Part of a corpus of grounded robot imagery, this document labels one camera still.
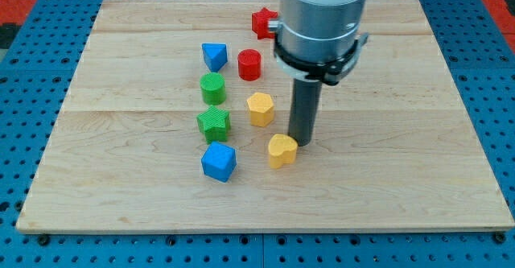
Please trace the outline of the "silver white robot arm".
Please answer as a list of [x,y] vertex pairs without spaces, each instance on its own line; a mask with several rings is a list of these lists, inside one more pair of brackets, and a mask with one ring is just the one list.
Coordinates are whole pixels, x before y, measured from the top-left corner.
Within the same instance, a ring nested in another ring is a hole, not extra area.
[[337,85],[356,66],[368,35],[358,35],[366,0],[280,0],[274,57],[294,81]]

